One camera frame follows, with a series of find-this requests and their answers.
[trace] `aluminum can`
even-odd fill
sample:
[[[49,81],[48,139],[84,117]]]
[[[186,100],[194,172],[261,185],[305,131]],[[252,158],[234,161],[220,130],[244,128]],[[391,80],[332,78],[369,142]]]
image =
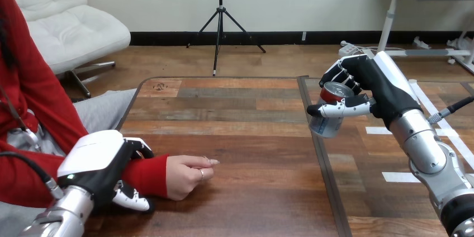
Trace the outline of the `aluminum can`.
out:
[[[340,102],[343,98],[352,97],[354,96],[354,91],[338,82],[326,82],[319,95],[320,98],[317,103],[325,104],[334,101]],[[322,138],[334,138],[337,136],[343,120],[343,117],[311,117],[309,128]]]

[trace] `black baseboard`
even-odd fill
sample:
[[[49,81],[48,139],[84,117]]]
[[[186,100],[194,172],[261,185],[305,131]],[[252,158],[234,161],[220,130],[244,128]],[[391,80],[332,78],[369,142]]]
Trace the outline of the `black baseboard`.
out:
[[[186,46],[196,32],[132,32],[130,45],[135,46]],[[352,44],[377,45],[381,31],[313,31],[303,32],[251,32],[261,45],[320,45],[340,44],[345,40]],[[445,44],[459,37],[455,31],[393,31],[388,38],[389,44],[411,44],[419,36],[427,44]],[[204,32],[194,39],[193,45],[215,45],[216,33]],[[252,45],[241,32],[225,32],[221,45]]]

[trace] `robotic arm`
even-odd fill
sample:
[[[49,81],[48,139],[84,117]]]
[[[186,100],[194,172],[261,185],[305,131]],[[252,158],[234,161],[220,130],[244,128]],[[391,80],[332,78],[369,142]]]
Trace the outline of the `robotic arm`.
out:
[[[423,114],[418,98],[394,61],[384,52],[373,59],[348,56],[337,61],[321,78],[320,86],[339,82],[355,96],[312,105],[313,117],[348,117],[372,113],[383,119],[409,157],[413,175],[428,189],[438,218],[451,237],[474,236],[474,178],[441,139]],[[373,98],[360,94],[371,90]]]
[[[153,212],[151,201],[120,180],[130,159],[151,157],[153,152],[143,140],[124,138],[115,130],[84,136],[59,167],[58,184],[50,177],[42,178],[56,201],[19,236],[80,237],[92,210],[110,202]],[[47,176],[40,168],[35,170]]]

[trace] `chair leg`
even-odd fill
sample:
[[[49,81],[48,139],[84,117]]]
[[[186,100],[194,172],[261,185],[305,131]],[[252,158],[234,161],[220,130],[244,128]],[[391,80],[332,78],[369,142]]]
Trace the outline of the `chair leg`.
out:
[[[93,64],[84,68],[76,68],[73,71],[75,72],[75,74],[80,74],[80,73],[96,70],[99,68],[105,68],[105,67],[115,67],[115,62],[111,61],[111,62],[97,63],[97,64]]]
[[[69,74],[73,77],[73,79],[77,82],[79,85],[79,88],[82,90],[82,92],[86,95],[87,98],[91,97],[91,93],[87,89],[87,87],[80,81],[79,77],[76,75],[74,72],[75,70],[72,70],[69,72]]]

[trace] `black tripod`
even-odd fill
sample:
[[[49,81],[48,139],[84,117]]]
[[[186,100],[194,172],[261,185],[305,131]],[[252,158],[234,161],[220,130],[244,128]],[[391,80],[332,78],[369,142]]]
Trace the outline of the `black tripod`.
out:
[[[212,15],[212,17],[209,19],[209,21],[202,27],[202,29],[196,34],[196,38],[199,37],[199,34],[202,33],[204,31],[204,29],[206,29],[207,25],[209,25],[209,23],[212,21],[212,19],[214,19],[214,17],[217,16],[217,14],[219,14],[219,24],[217,26],[217,41],[216,41],[216,56],[214,57],[214,71],[212,73],[213,76],[216,75],[216,68],[217,68],[217,55],[219,55],[219,41],[221,39],[224,38],[224,20],[222,19],[223,18],[223,14],[226,14],[231,20],[232,22],[234,22],[246,35],[247,37],[249,38],[249,40],[256,46],[258,46],[262,52],[265,54],[267,51],[265,51],[265,49],[263,49],[260,44],[258,44],[253,38],[252,36],[249,34],[249,32],[247,32],[239,23],[237,23],[237,21],[230,15],[230,13],[225,9],[225,7],[222,5],[222,0],[219,0],[219,8],[217,8],[216,12]],[[191,46],[191,43],[192,43],[193,39],[191,39],[191,41],[188,43],[188,46],[186,48],[189,48]]]

